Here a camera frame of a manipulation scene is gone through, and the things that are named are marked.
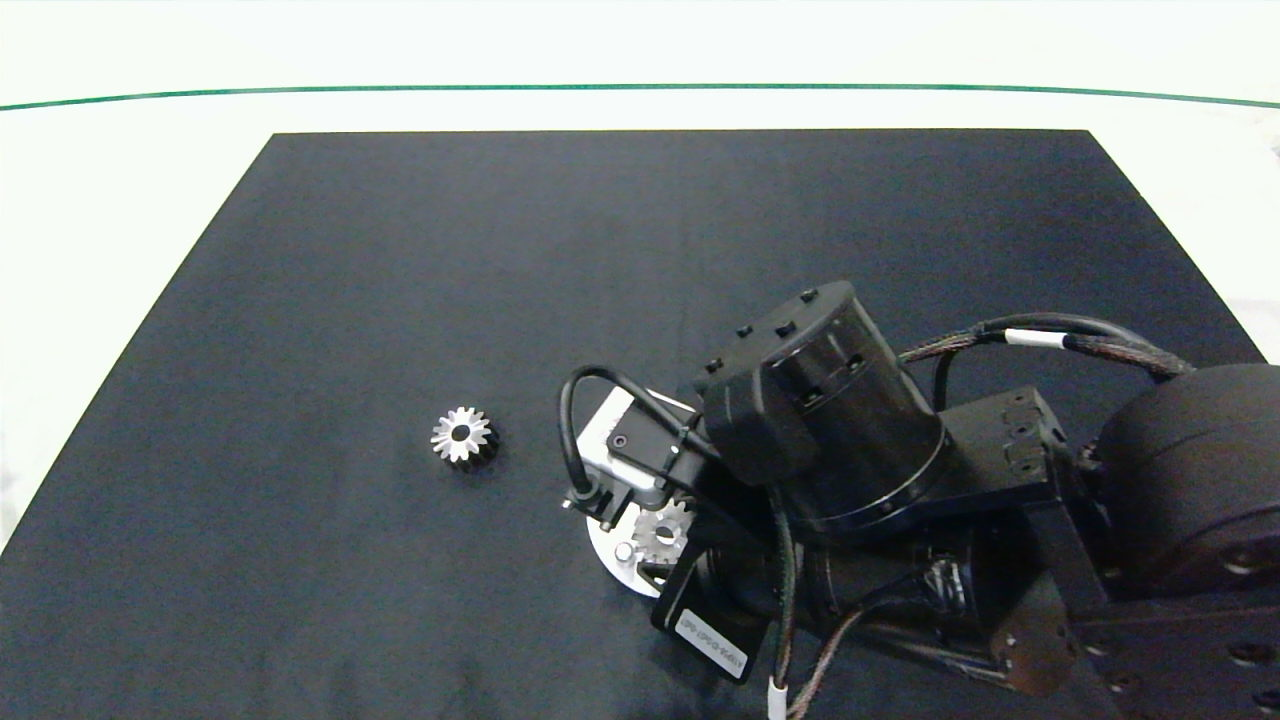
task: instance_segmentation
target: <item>black mat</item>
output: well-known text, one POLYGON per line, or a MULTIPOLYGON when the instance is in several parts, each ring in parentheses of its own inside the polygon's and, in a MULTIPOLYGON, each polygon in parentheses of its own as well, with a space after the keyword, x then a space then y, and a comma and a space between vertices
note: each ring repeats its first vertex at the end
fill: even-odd
MULTIPOLYGON (((1260 360, 1084 132, 279 136, 0 560, 0 716, 763 716, 763 674, 652 630, 558 509, 553 397, 588 361, 677 389, 838 278, 899 347, 1064 310, 1260 360), (506 441, 471 477, 425 447, 463 404, 506 441)), ((952 395, 1037 379, 1078 441, 1146 387, 991 348, 952 395)), ((1100 717, 1093 683, 1033 700, 850 647, 812 716, 1100 717)))

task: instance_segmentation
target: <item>black cable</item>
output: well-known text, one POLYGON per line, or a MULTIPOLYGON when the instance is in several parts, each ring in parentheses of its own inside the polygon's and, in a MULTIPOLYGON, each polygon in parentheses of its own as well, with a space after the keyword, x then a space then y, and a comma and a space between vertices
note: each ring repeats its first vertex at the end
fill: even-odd
POLYGON ((951 374, 951 363, 956 359, 959 350, 943 352, 938 356, 938 363, 933 366, 933 411, 942 413, 947 409, 947 377, 951 374))
POLYGON ((561 386, 559 392, 561 451, 564 454, 564 468, 568 470, 568 479, 579 496, 590 497, 596 492, 595 483, 586 477, 586 469, 582 466, 582 455, 577 451, 577 433, 573 429, 573 391, 577 388, 577 383, 586 378, 600 378, 627 391, 635 398, 636 404, 640 405, 640 409, 671 434, 681 437, 681 433, 685 433, 685 445, 704 457, 719 460, 719 454, 716 452, 716 448, 712 447, 707 438, 691 430, 685 432, 685 424, 672 415, 658 398, 649 395, 649 391, 644 386, 613 368, 584 365, 570 373, 568 378, 564 379, 564 384, 561 386))
POLYGON ((778 560, 782 566, 781 573, 781 598, 778 601, 781 612, 778 618, 778 634, 773 655, 773 683, 774 687, 787 687, 787 670, 791 666, 791 644, 795 638, 796 626, 796 550, 791 541, 791 524, 787 520, 786 507, 782 505, 782 491, 771 483, 769 507, 773 510, 773 523, 778 530, 778 560))
POLYGON ((1187 360, 1156 347, 1129 328, 1070 313, 1021 313, 991 318, 916 345, 900 354, 899 360, 916 363, 938 357, 933 366, 933 409, 942 411, 947 405, 947 379, 955 355, 975 345, 1005 342, 1005 331, 1010 329, 1064 333, 1065 350, 1142 368, 1157 383, 1196 370, 1187 360))
POLYGON ((1001 315, 1000 318, 983 320, 970 329, 977 334, 982 334, 992 331, 1007 331, 1009 328, 1114 337, 1155 347, 1151 341, 1124 325, 1117 325, 1101 318, 1074 315, 1071 313, 1019 313, 1016 315, 1001 315))

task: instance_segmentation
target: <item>silver gear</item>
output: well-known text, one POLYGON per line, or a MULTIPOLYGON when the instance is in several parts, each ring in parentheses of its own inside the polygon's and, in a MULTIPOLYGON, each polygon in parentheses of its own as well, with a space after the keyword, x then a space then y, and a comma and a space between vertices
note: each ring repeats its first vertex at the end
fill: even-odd
POLYGON ((475 407, 449 410, 438 423, 431 428, 431 451, 449 465, 470 470, 497 455, 498 433, 475 407))

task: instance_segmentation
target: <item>robotic arm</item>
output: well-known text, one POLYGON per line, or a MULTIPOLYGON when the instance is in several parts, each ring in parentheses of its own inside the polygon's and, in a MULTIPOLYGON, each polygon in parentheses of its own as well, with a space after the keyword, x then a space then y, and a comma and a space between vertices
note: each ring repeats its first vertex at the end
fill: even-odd
POLYGON ((1132 331, 1010 315, 895 354, 847 282, 737 331, 685 405, 602 366, 561 393, 571 487, 653 624, 803 717, 840 643, 1034 696, 1084 653, 1132 717, 1280 712, 1280 368, 1196 370, 1132 331), (1033 387, 946 407, 956 352, 1052 346, 1157 382, 1073 455, 1033 387), (932 402, 905 365, 937 357, 932 402), (581 433, 573 391, 616 389, 581 433), (794 628, 827 638, 794 693, 794 628))

